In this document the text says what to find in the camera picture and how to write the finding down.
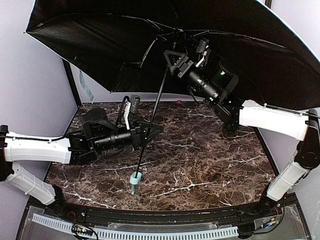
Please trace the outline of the mint and black folding umbrella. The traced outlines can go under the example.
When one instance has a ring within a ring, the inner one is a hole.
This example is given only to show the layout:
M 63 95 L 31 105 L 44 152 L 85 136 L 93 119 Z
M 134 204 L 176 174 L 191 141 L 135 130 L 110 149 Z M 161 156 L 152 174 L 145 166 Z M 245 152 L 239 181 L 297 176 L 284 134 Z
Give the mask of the mint and black folding umbrella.
M 27 34 L 110 92 L 191 93 L 164 51 L 194 63 L 209 39 L 205 76 L 237 75 L 241 100 L 299 113 L 320 106 L 320 62 L 302 39 L 257 0 L 37 0 Z

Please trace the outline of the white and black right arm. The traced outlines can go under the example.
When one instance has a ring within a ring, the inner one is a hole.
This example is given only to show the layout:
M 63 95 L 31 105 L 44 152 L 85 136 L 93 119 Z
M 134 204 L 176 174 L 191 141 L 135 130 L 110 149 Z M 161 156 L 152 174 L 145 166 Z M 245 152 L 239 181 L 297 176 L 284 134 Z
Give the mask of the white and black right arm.
M 295 154 L 281 173 L 268 185 L 261 202 L 279 201 L 301 178 L 320 165 L 319 116 L 314 109 L 296 112 L 281 107 L 260 105 L 254 100 L 242 100 L 232 94 L 238 76 L 221 69 L 218 78 L 229 78 L 229 83 L 220 87 L 210 81 L 200 68 L 202 62 L 193 62 L 185 53 L 164 51 L 170 72 L 186 84 L 192 94 L 205 98 L 213 111 L 228 129 L 239 125 L 255 127 L 290 136 L 299 141 Z

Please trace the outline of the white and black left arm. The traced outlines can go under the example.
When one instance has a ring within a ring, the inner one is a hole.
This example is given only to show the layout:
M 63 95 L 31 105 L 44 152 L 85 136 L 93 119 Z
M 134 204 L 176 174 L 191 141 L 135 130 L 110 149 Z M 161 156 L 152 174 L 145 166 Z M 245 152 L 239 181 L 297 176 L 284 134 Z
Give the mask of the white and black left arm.
M 102 152 L 132 146 L 139 150 L 164 131 L 160 125 L 127 120 L 117 126 L 103 108 L 94 108 L 80 117 L 82 129 L 58 138 L 27 136 L 0 127 L 0 180 L 38 199 L 45 206 L 64 206 L 62 190 L 38 179 L 18 161 L 45 161 L 86 165 Z

